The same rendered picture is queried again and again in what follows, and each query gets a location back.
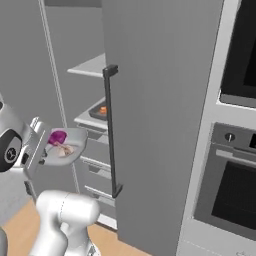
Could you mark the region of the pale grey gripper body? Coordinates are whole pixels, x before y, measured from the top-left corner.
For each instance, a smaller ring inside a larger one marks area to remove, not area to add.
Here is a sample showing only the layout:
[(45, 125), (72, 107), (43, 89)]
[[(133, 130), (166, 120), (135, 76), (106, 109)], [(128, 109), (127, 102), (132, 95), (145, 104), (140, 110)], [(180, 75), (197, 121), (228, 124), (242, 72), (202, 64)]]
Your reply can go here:
[(36, 173), (36, 169), (45, 151), (48, 139), (51, 133), (51, 127), (44, 123), (39, 117), (35, 117), (30, 125), (31, 137), (27, 143), (28, 150), (26, 153), (29, 158), (25, 164), (26, 176), (29, 180)]

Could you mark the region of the purple onion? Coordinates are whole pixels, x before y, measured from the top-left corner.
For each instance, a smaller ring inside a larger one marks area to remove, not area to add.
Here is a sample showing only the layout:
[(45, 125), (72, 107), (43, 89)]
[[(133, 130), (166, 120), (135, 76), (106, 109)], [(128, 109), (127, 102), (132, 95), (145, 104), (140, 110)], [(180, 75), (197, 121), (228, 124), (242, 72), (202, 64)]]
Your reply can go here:
[(51, 145), (63, 144), (67, 137), (67, 133), (61, 130), (54, 131), (49, 139), (48, 143)]

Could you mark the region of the pale garlic bulb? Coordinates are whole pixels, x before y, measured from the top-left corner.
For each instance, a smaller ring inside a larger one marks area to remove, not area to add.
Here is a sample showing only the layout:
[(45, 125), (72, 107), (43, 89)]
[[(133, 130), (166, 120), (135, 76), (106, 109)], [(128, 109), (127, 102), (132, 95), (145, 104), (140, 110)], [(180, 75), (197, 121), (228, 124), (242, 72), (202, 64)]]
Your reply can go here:
[(74, 148), (70, 145), (63, 145), (63, 144), (55, 143), (55, 146), (58, 149), (59, 157), (67, 157), (74, 152)]

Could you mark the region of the grey vegetable container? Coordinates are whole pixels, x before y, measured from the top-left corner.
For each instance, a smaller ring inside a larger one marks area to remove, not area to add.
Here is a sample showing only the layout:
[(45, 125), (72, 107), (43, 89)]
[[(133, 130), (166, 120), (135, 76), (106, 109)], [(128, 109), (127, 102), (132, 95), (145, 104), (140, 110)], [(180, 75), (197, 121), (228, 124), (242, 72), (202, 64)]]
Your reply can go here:
[(55, 145), (51, 145), (47, 142), (46, 156), (44, 157), (44, 164), (47, 166), (65, 166), (72, 164), (79, 158), (84, 149), (86, 148), (88, 133), (85, 129), (79, 128), (56, 128), (54, 131), (61, 130), (67, 133), (67, 137), (63, 145), (70, 145), (74, 148), (74, 152), (67, 157), (59, 157), (58, 149)]

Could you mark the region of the grey freezer rack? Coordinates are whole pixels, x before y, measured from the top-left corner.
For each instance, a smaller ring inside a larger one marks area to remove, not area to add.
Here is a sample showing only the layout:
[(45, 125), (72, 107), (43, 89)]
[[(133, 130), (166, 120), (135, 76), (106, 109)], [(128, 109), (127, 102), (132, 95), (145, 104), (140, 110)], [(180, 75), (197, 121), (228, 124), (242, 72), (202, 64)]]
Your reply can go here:
[(91, 77), (103, 77), (103, 69), (106, 67), (105, 55), (101, 54), (67, 70), (68, 73), (80, 74)]
[(105, 100), (105, 98), (102, 98), (99, 101), (97, 101), (96, 103), (94, 103), (91, 107), (89, 107), (87, 110), (82, 112), (79, 116), (77, 116), (74, 119), (74, 121), (77, 124), (89, 125), (89, 126), (93, 126), (93, 127), (97, 127), (97, 128), (103, 129), (103, 130), (107, 130), (108, 129), (108, 124), (107, 124), (106, 121), (93, 118), (89, 114), (89, 111), (92, 108), (96, 107), (98, 104), (102, 103), (104, 100)]

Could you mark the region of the grey freezer drawer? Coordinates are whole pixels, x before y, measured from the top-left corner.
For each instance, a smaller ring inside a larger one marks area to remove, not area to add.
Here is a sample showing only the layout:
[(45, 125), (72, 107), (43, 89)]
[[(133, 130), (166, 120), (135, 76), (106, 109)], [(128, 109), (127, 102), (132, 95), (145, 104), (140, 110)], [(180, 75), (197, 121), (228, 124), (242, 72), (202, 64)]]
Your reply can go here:
[(87, 188), (112, 197), (112, 179), (108, 169), (84, 159), (80, 160), (80, 166), (84, 175), (84, 185)]
[(85, 189), (100, 203), (103, 207), (103, 212), (106, 212), (109, 215), (114, 215), (116, 213), (115, 200), (111, 195), (89, 186), (85, 186)]
[(78, 124), (78, 127), (86, 129), (88, 133), (87, 146), (83, 151), (81, 158), (88, 162), (109, 165), (109, 145), (106, 130), (82, 124)]

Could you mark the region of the dark grey meat container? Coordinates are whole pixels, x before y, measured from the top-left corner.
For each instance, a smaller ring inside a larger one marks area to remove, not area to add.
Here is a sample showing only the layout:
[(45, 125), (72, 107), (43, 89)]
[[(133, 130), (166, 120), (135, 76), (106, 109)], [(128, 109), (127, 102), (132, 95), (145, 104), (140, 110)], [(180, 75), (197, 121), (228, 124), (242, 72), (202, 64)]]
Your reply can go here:
[(106, 115), (100, 114), (100, 107), (102, 107), (102, 106), (106, 106), (106, 102), (105, 101), (99, 103), (98, 105), (96, 105), (95, 107), (90, 109), (89, 110), (89, 115), (92, 118), (96, 118), (96, 119), (100, 119), (100, 120), (106, 121), (107, 120), (107, 114)]

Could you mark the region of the grey freezer door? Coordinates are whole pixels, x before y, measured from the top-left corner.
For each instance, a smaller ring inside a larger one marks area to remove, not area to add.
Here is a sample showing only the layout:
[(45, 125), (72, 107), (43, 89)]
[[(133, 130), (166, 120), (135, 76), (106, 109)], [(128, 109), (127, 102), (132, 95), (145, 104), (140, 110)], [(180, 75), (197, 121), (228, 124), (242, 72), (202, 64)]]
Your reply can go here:
[(224, 0), (102, 0), (118, 237), (176, 256)]

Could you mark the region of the grey side door with seal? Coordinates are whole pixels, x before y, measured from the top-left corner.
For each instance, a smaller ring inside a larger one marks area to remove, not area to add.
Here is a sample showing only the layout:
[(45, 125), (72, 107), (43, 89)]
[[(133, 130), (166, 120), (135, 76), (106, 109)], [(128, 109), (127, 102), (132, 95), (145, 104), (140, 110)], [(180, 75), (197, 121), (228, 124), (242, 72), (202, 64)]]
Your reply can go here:
[[(19, 118), (34, 117), (63, 127), (38, 0), (0, 0), (0, 93)], [(72, 166), (43, 166), (33, 176), (38, 196), (44, 190), (76, 192)], [(23, 181), (0, 174), (0, 225), (31, 199)]]

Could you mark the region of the white appliance housing cabinet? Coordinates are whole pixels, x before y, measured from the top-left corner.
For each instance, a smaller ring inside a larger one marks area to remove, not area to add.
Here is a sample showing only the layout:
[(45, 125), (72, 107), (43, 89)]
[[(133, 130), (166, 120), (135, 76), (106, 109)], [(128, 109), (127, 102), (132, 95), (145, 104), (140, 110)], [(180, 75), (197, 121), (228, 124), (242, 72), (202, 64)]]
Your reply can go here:
[(256, 256), (256, 242), (194, 219), (213, 124), (256, 130), (256, 109), (219, 101), (235, 18), (242, 0), (224, 0), (176, 256)]

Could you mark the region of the steel built-in oven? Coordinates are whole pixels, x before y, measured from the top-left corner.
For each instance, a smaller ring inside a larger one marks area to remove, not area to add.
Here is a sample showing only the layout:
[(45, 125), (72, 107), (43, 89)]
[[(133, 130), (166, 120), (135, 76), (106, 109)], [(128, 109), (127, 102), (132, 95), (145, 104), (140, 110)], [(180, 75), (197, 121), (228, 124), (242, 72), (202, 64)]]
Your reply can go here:
[(194, 218), (256, 241), (256, 130), (214, 124)]

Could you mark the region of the black built-in microwave oven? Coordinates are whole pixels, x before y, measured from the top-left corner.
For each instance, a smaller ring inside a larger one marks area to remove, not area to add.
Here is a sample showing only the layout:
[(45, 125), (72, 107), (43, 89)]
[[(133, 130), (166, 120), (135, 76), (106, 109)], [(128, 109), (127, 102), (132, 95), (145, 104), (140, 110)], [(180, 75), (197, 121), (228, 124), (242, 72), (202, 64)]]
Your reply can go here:
[(221, 83), (222, 103), (256, 108), (256, 0), (239, 6)]

